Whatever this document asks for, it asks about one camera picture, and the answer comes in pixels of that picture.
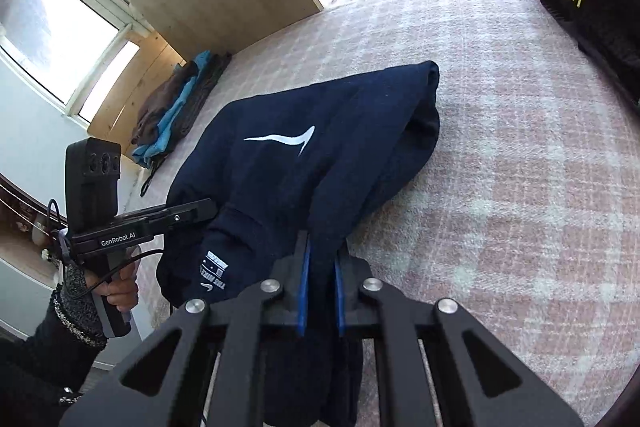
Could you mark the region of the person's dark sleeve forearm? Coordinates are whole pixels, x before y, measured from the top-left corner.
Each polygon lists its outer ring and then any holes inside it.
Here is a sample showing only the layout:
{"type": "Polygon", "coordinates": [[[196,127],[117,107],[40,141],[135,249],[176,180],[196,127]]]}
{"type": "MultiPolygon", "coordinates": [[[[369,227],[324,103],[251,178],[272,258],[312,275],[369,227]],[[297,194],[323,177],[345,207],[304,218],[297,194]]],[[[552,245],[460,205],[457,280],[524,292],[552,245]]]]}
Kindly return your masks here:
{"type": "Polygon", "coordinates": [[[107,338],[81,269],[65,270],[35,334],[1,341],[1,424],[56,426],[107,338]]]}

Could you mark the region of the person's left hand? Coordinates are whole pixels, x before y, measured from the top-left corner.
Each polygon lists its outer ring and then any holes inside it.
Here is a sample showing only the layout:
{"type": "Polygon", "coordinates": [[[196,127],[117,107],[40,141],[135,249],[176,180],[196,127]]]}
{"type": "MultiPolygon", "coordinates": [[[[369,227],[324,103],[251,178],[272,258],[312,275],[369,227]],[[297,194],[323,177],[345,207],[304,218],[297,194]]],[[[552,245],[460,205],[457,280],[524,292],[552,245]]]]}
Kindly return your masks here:
{"type": "Polygon", "coordinates": [[[116,275],[112,276],[108,283],[101,283],[99,286],[96,286],[90,294],[79,299],[81,309],[83,309],[87,315],[96,314],[94,297],[98,297],[99,299],[105,297],[109,305],[114,306],[122,313],[134,309],[139,301],[137,271],[137,261],[120,269],[116,275]]]}

